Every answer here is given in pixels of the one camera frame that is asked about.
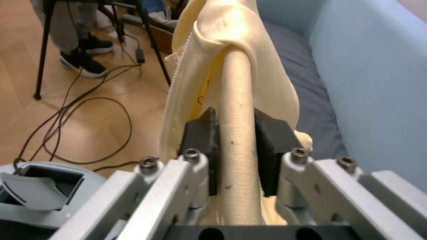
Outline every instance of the black tripod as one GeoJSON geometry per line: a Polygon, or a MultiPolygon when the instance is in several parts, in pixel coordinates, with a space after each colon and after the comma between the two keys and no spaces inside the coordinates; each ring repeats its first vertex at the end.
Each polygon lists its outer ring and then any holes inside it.
{"type": "MultiPolygon", "coordinates": [[[[55,4],[58,1],[98,3],[98,10],[101,11],[103,14],[105,14],[113,23],[120,42],[123,42],[123,36],[125,35],[123,22],[118,20],[114,6],[125,5],[125,7],[129,7],[126,4],[123,4],[118,1],[111,1],[111,0],[44,0],[43,12],[45,15],[45,20],[44,20],[44,28],[43,28],[43,39],[41,41],[41,52],[40,52],[40,61],[38,64],[37,83],[35,86],[35,93],[33,95],[33,97],[36,100],[40,100],[42,98],[42,96],[40,95],[40,91],[42,89],[43,70],[45,68],[45,58],[46,58],[46,50],[48,47],[49,31],[51,28],[51,18],[54,13],[55,4]],[[106,9],[105,5],[113,6],[114,14],[112,14],[108,9],[106,9]]],[[[157,46],[156,40],[154,39],[153,32],[151,31],[147,10],[142,6],[142,3],[140,0],[131,0],[131,1],[133,2],[133,7],[136,9],[137,13],[141,17],[142,23],[145,26],[145,30],[148,33],[151,46],[154,49],[155,55],[157,56],[157,59],[158,59],[158,63],[160,64],[161,70],[163,71],[164,78],[166,79],[167,84],[170,86],[171,79],[169,78],[162,56],[160,55],[160,51],[157,46]]]]}

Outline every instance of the black sneaker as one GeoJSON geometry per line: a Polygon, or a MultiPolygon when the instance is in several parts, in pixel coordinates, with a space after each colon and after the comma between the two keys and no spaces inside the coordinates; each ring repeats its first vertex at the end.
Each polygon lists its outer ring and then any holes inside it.
{"type": "Polygon", "coordinates": [[[89,33],[89,37],[82,39],[80,47],[86,50],[88,54],[106,54],[113,50],[113,42],[100,40],[96,36],[89,33]]]}
{"type": "Polygon", "coordinates": [[[64,67],[73,69],[76,72],[79,72],[80,67],[82,67],[81,75],[88,78],[100,78],[107,73],[103,65],[93,60],[84,50],[79,51],[78,48],[74,49],[70,55],[61,51],[59,60],[64,67]]]}

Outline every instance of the person's leg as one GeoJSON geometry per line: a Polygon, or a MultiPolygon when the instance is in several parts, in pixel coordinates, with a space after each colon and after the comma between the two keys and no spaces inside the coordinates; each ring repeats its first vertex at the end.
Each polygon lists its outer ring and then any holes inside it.
{"type": "MultiPolygon", "coordinates": [[[[44,24],[43,0],[31,0],[31,3],[41,24],[44,24]]],[[[73,16],[77,16],[77,5],[71,2],[69,7],[73,16]]],[[[50,21],[50,37],[53,43],[66,54],[71,54],[74,49],[79,47],[79,38],[76,31],[72,29],[74,26],[70,19],[67,3],[58,1],[50,21]]]]}
{"type": "Polygon", "coordinates": [[[77,24],[78,34],[81,38],[81,47],[88,54],[105,54],[113,50],[111,41],[100,40],[91,35],[92,27],[96,20],[98,4],[81,2],[78,4],[79,20],[77,24]]]}
{"type": "MultiPolygon", "coordinates": [[[[43,0],[31,0],[31,3],[41,23],[44,24],[43,0]]],[[[60,50],[60,62],[75,71],[79,71],[80,67],[83,68],[83,76],[102,77],[107,72],[105,67],[92,60],[86,52],[79,50],[79,37],[74,25],[79,19],[78,4],[70,2],[68,5],[69,8],[64,1],[56,2],[50,21],[50,37],[60,50]]]]}

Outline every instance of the gray pants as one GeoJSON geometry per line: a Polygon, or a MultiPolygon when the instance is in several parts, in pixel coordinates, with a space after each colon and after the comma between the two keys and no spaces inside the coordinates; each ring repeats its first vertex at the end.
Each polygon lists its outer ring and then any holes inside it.
{"type": "MultiPolygon", "coordinates": [[[[31,0],[31,3],[41,23],[44,24],[43,0],[31,0]]],[[[70,18],[65,1],[56,2],[50,21],[50,37],[65,54],[70,54],[72,50],[79,47],[79,37],[82,39],[88,37],[95,22],[98,4],[93,2],[70,2],[69,8],[78,33],[70,18]]]]}

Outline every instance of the gray cushion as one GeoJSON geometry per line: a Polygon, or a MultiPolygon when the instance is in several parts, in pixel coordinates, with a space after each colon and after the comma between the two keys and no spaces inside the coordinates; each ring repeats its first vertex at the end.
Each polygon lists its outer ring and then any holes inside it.
{"type": "Polygon", "coordinates": [[[334,109],[321,81],[307,39],[286,27],[264,21],[290,81],[299,98],[296,129],[313,139],[314,159],[347,156],[334,109]]]}

